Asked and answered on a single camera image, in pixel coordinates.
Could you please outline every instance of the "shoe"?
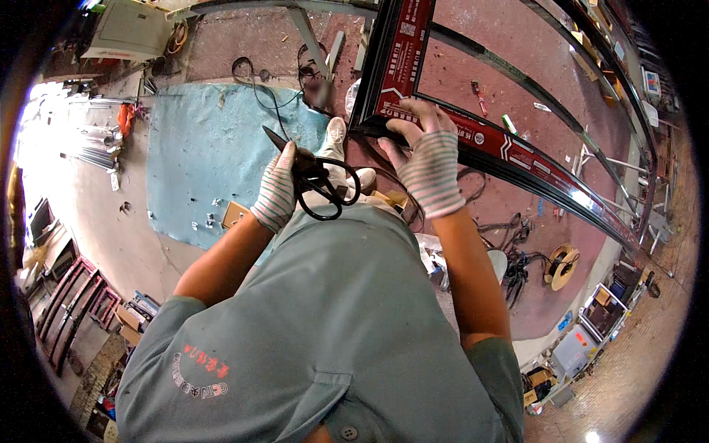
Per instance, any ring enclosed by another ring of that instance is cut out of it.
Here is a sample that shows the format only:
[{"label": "shoe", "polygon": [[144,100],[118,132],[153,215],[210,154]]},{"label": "shoe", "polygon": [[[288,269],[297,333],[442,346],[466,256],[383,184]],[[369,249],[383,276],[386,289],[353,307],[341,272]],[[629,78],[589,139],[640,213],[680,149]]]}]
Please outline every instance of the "shoe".
[{"label": "shoe", "polygon": [[[372,168],[358,169],[357,176],[359,177],[359,187],[362,195],[370,195],[376,189],[376,171]],[[352,177],[347,179],[347,184],[351,189],[355,188],[355,181]]]},{"label": "shoe", "polygon": [[345,149],[342,147],[342,143],[345,141],[345,134],[347,133],[345,121],[341,117],[334,117],[328,123],[327,131],[325,144],[320,156],[344,162]]}]

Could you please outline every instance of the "shirt button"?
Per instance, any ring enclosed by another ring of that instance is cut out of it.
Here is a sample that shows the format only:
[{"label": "shirt button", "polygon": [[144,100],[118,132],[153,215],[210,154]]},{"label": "shirt button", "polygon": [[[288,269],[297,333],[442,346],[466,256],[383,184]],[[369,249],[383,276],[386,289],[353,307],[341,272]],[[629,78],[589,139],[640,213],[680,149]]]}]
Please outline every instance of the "shirt button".
[{"label": "shirt button", "polygon": [[357,438],[357,428],[354,426],[343,426],[340,430],[340,436],[348,442],[351,442]]}]

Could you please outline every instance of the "scissors handle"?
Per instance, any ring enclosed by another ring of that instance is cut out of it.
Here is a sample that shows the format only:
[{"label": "scissors handle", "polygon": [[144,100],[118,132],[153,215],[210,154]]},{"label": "scissors handle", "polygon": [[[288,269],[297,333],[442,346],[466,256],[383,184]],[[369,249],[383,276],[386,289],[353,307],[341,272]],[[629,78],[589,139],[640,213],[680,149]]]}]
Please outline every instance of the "scissors handle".
[{"label": "scissors handle", "polygon": [[[322,166],[323,163],[329,163],[329,164],[334,164],[335,166],[342,167],[345,171],[349,172],[350,175],[352,176],[352,180],[354,181],[354,196],[350,198],[349,200],[345,200],[343,197],[340,197],[337,194],[337,190],[333,186],[332,183],[330,183],[330,180],[327,178],[324,178],[324,184],[325,188],[328,189],[328,192],[325,192],[325,190],[322,188],[322,184],[320,179],[315,179],[313,181],[301,177],[301,180],[299,180],[296,184],[298,190],[296,191],[296,194],[298,196],[298,202],[301,204],[301,207],[303,210],[312,218],[315,218],[316,220],[320,221],[327,221],[327,220],[335,220],[340,215],[342,215],[342,207],[343,206],[351,206],[357,202],[357,199],[359,198],[359,195],[361,194],[362,191],[362,185],[359,182],[359,177],[357,176],[357,172],[355,171],[354,168],[352,168],[350,165],[348,165],[345,162],[341,162],[340,160],[336,159],[329,159],[326,157],[316,157],[316,163],[319,166]],[[307,191],[315,191],[321,196],[325,197],[327,201],[335,205],[335,208],[337,209],[337,212],[333,215],[321,215],[315,213],[312,209],[310,209],[306,204],[303,199],[303,193]]]}]

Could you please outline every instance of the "knit glove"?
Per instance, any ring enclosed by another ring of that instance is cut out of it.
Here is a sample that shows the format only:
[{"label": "knit glove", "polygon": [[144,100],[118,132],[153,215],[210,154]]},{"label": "knit glove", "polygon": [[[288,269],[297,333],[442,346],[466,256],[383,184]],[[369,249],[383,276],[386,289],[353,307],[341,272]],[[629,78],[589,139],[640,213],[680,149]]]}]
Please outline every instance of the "knit glove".
[{"label": "knit glove", "polygon": [[389,156],[401,183],[423,208],[426,218],[440,218],[458,211],[465,206],[465,199],[458,190],[455,124],[429,103],[402,100],[399,106],[416,114],[425,132],[414,123],[393,119],[386,126],[406,138],[412,148],[411,158],[388,138],[380,138],[380,146]]},{"label": "knit glove", "polygon": [[291,168],[296,156],[296,144],[288,142],[281,154],[271,160],[261,179],[259,197],[251,212],[263,226],[278,232],[296,210]]}]

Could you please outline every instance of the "workshop floor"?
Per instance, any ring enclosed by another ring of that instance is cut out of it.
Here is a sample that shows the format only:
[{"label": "workshop floor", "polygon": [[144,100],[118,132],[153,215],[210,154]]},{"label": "workshop floor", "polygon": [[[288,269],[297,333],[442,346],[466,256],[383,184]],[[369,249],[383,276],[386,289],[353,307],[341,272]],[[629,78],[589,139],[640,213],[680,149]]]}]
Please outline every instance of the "workshop floor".
[{"label": "workshop floor", "polygon": [[[357,78],[352,66],[357,54],[359,28],[363,18],[342,14],[311,14],[313,27],[329,48],[339,30],[345,32],[345,47],[340,56],[335,85],[336,113],[345,116],[344,97]],[[550,90],[583,125],[610,157],[625,159],[629,136],[620,127],[617,110],[608,108],[583,71],[569,55],[569,46],[546,23],[518,0],[494,4],[482,0],[453,2],[439,0],[435,20],[479,41],[490,50],[517,65]],[[523,30],[512,33],[510,30]],[[285,9],[259,9],[207,15],[191,29],[188,44],[176,58],[175,75],[158,83],[199,82],[229,77],[233,60],[251,57],[257,71],[268,69],[272,75],[289,77],[296,73],[296,51],[301,45],[297,30]],[[559,163],[571,167],[581,142],[553,114],[533,107],[534,98],[501,74],[433,40],[423,68],[420,89],[427,94],[479,113],[470,89],[477,80],[484,88],[490,114],[500,123],[507,113],[520,134],[530,133],[530,141],[544,149]],[[137,76],[122,84],[109,85],[106,96],[135,95]],[[150,99],[143,99],[150,107]],[[111,192],[110,180],[99,168],[57,159],[49,168],[52,174],[50,202],[57,215],[72,226],[80,250],[105,273],[124,297],[137,289],[157,300],[172,293],[182,272],[202,251],[199,248],[158,235],[150,229],[145,214],[145,153],[147,125],[138,121],[124,157],[126,167],[121,190]],[[356,166],[371,164],[365,151],[350,141],[347,161]],[[584,180],[601,195],[614,197],[610,178],[591,160],[584,167]],[[386,180],[381,185],[386,188]],[[480,186],[471,176],[462,183],[463,192],[472,194]],[[129,215],[118,212],[130,201]],[[516,340],[545,336],[560,321],[569,305],[585,289],[586,277],[603,245],[605,235],[572,215],[554,221],[553,205],[504,181],[488,177],[481,198],[469,204],[479,223],[502,223],[520,212],[532,221],[530,238],[521,249],[550,254],[563,242],[571,241],[581,251],[579,266],[562,290],[552,292],[542,285],[541,267],[532,266],[530,282],[512,313]],[[425,232],[434,233],[429,225]],[[503,232],[489,235],[500,242]]]}]

